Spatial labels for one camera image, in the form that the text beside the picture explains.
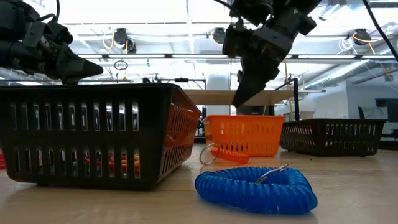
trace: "basket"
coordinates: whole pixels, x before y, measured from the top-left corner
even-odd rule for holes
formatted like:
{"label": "basket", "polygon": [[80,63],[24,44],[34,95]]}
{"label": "basket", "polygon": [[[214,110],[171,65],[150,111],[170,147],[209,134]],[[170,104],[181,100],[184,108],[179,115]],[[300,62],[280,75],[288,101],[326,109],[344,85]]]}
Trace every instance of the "basket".
{"label": "basket", "polygon": [[206,143],[248,156],[275,156],[284,119],[284,116],[210,115],[203,121]]}
{"label": "basket", "polygon": [[0,89],[2,152],[19,182],[153,189],[190,157],[199,115],[166,83]]}
{"label": "basket", "polygon": [[384,120],[308,119],[284,123],[280,145],[314,156],[372,156]]}
{"label": "basket", "polygon": [[6,163],[4,162],[4,156],[0,154],[0,169],[5,169]]}

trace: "black plastic basket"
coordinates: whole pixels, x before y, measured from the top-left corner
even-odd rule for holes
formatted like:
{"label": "black plastic basket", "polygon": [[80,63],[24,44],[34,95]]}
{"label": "black plastic basket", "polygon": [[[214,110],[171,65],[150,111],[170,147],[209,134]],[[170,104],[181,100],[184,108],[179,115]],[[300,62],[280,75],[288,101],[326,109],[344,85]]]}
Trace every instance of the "black plastic basket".
{"label": "black plastic basket", "polygon": [[314,156],[372,156],[377,153],[384,120],[308,119],[286,122],[280,145]]}
{"label": "black plastic basket", "polygon": [[19,182],[149,190],[187,160],[200,111],[177,85],[0,88],[0,142]]}

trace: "shelf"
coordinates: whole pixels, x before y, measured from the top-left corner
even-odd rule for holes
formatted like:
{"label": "shelf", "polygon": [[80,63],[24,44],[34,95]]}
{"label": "shelf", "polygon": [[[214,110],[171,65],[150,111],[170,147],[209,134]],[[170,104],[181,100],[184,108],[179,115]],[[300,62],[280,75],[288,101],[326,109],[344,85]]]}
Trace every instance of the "shelf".
{"label": "shelf", "polygon": [[[229,90],[184,90],[196,105],[231,105],[236,91]],[[292,90],[264,90],[244,105],[273,106],[282,100],[293,97]]]}

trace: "blue coiled keychain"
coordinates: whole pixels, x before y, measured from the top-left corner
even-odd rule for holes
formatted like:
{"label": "blue coiled keychain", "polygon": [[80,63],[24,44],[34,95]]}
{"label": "blue coiled keychain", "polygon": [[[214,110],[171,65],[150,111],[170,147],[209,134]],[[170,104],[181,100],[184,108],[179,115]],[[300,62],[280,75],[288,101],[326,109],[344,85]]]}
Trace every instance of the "blue coiled keychain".
{"label": "blue coiled keychain", "polygon": [[196,178],[195,188],[206,201],[256,213],[300,215],[318,204],[307,179],[287,165],[204,172]]}

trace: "key ring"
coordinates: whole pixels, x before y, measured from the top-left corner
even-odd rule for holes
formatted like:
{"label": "key ring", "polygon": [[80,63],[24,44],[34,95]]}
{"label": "key ring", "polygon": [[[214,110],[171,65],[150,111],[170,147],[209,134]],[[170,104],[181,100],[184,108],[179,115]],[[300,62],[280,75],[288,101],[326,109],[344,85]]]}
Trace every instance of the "key ring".
{"label": "key ring", "polygon": [[284,166],[281,166],[280,168],[273,169],[273,170],[270,170],[270,171],[266,172],[264,175],[262,175],[260,178],[258,178],[258,179],[255,181],[255,184],[260,184],[260,183],[262,183],[263,181],[265,181],[265,180],[267,179],[267,176],[268,176],[269,174],[273,173],[273,172],[282,172],[283,170],[286,170],[286,169],[287,169],[287,166],[288,166],[288,164],[286,164],[286,165],[284,165]]}
{"label": "key ring", "polygon": [[203,160],[201,159],[201,156],[203,155],[203,152],[205,151],[205,149],[209,148],[210,146],[216,146],[216,147],[217,147],[217,156],[218,156],[218,153],[219,153],[219,151],[220,151],[220,147],[218,147],[218,145],[215,144],[215,143],[209,144],[209,145],[207,145],[206,147],[204,147],[204,148],[201,150],[201,152],[200,152],[200,155],[199,155],[199,162],[200,162],[201,164],[205,165],[205,166],[214,163],[214,161],[216,161],[216,159],[217,159],[217,157],[215,157],[215,158],[214,158],[212,161],[210,161],[210,162],[203,162]]}

